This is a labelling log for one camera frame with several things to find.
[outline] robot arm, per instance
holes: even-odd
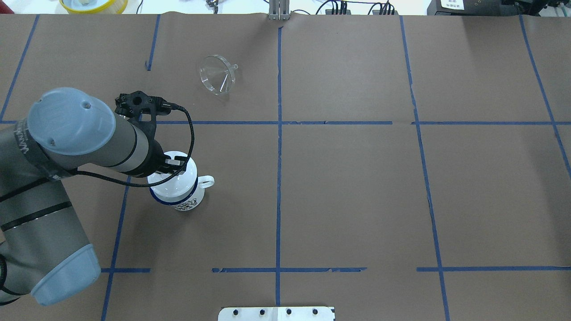
[[[134,177],[170,173],[169,179],[184,170],[188,158],[170,159],[154,140],[156,116],[180,106],[140,91],[121,94],[116,105],[114,114],[82,91],[59,88],[35,102],[27,119],[0,131],[6,238],[0,244],[0,306],[28,293],[51,305],[97,280],[93,245],[60,182],[78,174],[78,166],[93,163]],[[140,121],[141,114],[151,120]]]

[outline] white mug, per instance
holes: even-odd
[[[174,159],[175,156],[187,154],[180,151],[168,151],[165,153]],[[169,177],[170,174],[153,173],[147,177],[149,183],[155,183]],[[197,175],[196,164],[190,158],[186,165],[186,171],[177,175],[166,183],[153,186],[149,190],[157,202],[174,207],[178,211],[192,210],[204,198],[204,189],[214,185],[214,177]]]

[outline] metal clamp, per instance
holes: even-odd
[[[269,0],[270,13],[268,17],[270,20],[289,20],[289,0]]]

